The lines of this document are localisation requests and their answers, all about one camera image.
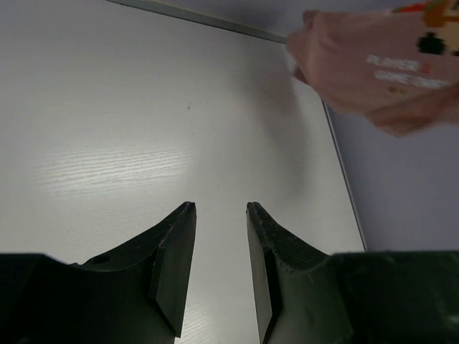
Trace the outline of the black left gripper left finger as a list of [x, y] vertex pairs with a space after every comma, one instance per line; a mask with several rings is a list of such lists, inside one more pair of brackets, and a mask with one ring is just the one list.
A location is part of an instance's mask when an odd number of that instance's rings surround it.
[[186, 202], [89, 259], [1, 256], [3, 343], [173, 343], [180, 337], [196, 234]]

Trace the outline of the aluminium back table rail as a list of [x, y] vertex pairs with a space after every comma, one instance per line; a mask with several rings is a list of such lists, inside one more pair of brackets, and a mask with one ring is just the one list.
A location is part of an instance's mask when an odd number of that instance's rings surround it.
[[196, 11], [192, 11], [185, 8], [180, 8], [172, 4], [168, 4], [162, 1], [113, 1], [109, 0], [110, 3], [119, 4], [133, 9], [139, 9], [141, 11], [148, 11], [155, 14], [169, 16], [175, 19], [181, 19], [187, 22], [193, 22], [196, 24], [202, 24], [208, 27], [214, 27], [217, 29], [223, 29], [229, 32], [243, 34], [250, 37], [268, 40], [270, 42], [276, 42], [280, 44], [286, 43], [284, 36], [274, 34], [272, 32], [258, 29], [255, 27], [248, 26], [246, 24], [237, 23], [227, 19], [221, 19], [215, 16], [201, 14]]

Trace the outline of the pink printed t-shirt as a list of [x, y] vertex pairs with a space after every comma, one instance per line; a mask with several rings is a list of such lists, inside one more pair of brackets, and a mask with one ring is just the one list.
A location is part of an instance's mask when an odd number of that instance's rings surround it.
[[405, 136], [458, 122], [458, 3], [306, 11], [286, 49], [294, 75], [340, 113]]

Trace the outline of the aluminium table rail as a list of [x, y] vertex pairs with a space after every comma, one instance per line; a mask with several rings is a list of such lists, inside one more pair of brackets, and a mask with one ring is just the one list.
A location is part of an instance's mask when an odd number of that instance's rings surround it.
[[324, 110], [324, 112], [326, 114], [328, 127], [329, 127], [329, 130], [330, 130], [330, 133], [331, 133], [331, 137], [332, 137], [332, 140], [333, 140], [333, 145], [334, 145], [334, 148], [335, 148], [335, 151], [336, 151], [336, 155], [338, 157], [338, 161], [339, 161], [339, 165], [340, 165], [340, 169], [341, 169], [341, 174], [342, 174], [342, 176], [344, 178], [344, 183], [345, 183], [345, 186], [346, 186], [346, 191], [347, 191], [347, 194], [348, 194], [348, 197], [349, 197], [349, 201], [350, 201], [350, 204], [351, 204], [351, 208], [352, 208], [352, 211], [353, 211], [353, 215], [354, 215], [354, 219], [355, 219], [355, 222], [356, 222], [356, 226], [357, 226], [357, 229], [359, 231], [359, 237], [360, 237], [360, 240], [361, 240], [361, 244], [363, 246], [363, 250], [366, 251], [367, 250], [366, 241], [365, 241], [365, 238], [364, 238], [364, 235], [363, 235], [363, 231], [362, 231], [362, 228], [361, 228], [361, 222], [360, 222], [360, 219], [359, 219], [358, 211], [356, 209], [356, 204], [355, 204], [354, 197], [353, 197], [352, 190], [351, 190], [351, 186], [350, 186], [350, 183], [349, 183], [349, 178], [348, 178], [347, 173], [346, 173], [346, 168], [345, 168], [345, 165], [344, 165], [344, 160], [342, 158], [341, 149], [339, 147], [339, 142], [338, 142], [338, 138], [337, 138], [337, 135], [336, 135], [336, 131], [335, 131], [334, 126], [333, 126], [333, 121], [332, 121], [332, 118], [331, 118], [331, 112], [330, 112], [329, 106], [323, 100], [321, 102], [322, 102], [323, 110]]
[[139, 9], [141, 11], [148, 11], [155, 14], [169, 16], [175, 19], [181, 19], [187, 22], [193, 22], [196, 24], [202, 24], [208, 27], [214, 27], [217, 29], [223, 29], [229, 32], [243, 34], [250, 37], [268, 40], [270, 42], [276, 42], [280, 44], [286, 43], [284, 36], [274, 34], [272, 32], [258, 29], [255, 27], [248, 26], [246, 24], [237, 23], [227, 19], [221, 19], [215, 16], [201, 14], [196, 11], [192, 11], [185, 8], [180, 8], [172, 4], [168, 4], [162, 1], [113, 1], [109, 0], [110, 3], [119, 4], [133, 9]]

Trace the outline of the aluminium right table rail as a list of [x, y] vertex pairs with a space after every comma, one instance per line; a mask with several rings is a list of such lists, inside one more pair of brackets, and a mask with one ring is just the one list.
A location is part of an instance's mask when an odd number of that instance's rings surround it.
[[324, 110], [324, 112], [326, 114], [328, 127], [329, 127], [329, 130], [330, 130], [330, 133], [331, 133], [331, 137], [332, 137], [332, 140], [333, 140], [333, 145], [334, 145], [334, 148], [335, 148], [335, 151], [336, 151], [336, 155], [338, 157], [338, 161], [339, 161], [339, 165], [340, 165], [340, 169], [341, 169], [341, 174], [342, 174], [342, 176], [344, 178], [344, 183], [345, 183], [345, 186], [346, 186], [346, 191], [347, 191], [347, 194], [348, 194], [348, 197], [349, 197], [349, 201], [350, 201], [350, 204], [351, 204], [351, 208], [352, 208], [352, 211], [353, 211], [353, 215], [354, 215], [354, 219], [355, 219], [355, 222], [356, 222], [356, 226], [357, 226], [357, 229], [359, 231], [359, 237], [360, 237], [360, 240], [361, 240], [361, 244], [363, 246], [363, 250], [366, 251], [367, 250], [366, 241], [365, 241], [365, 238], [364, 238], [364, 235], [363, 235], [363, 231], [362, 231], [362, 228], [361, 228], [361, 222], [360, 222], [360, 219], [359, 219], [358, 211], [356, 209], [356, 204], [355, 204], [354, 197], [353, 197], [352, 190], [351, 190], [351, 186], [350, 186], [350, 183], [349, 183], [349, 178], [348, 178], [347, 173], [346, 173], [346, 168], [345, 168], [345, 165], [344, 165], [344, 160], [342, 158], [341, 149], [339, 147], [339, 142], [338, 142], [338, 138], [337, 138], [337, 135], [336, 135], [336, 131], [335, 131], [334, 126], [333, 126], [333, 121], [332, 121], [332, 118], [331, 118], [331, 112], [330, 112], [329, 106], [323, 100], [321, 102], [322, 102], [323, 110]]

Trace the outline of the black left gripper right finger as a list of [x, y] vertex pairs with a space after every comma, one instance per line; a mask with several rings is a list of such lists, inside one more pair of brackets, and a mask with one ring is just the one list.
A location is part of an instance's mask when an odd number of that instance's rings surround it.
[[456, 343], [458, 253], [328, 255], [247, 205], [261, 343]]

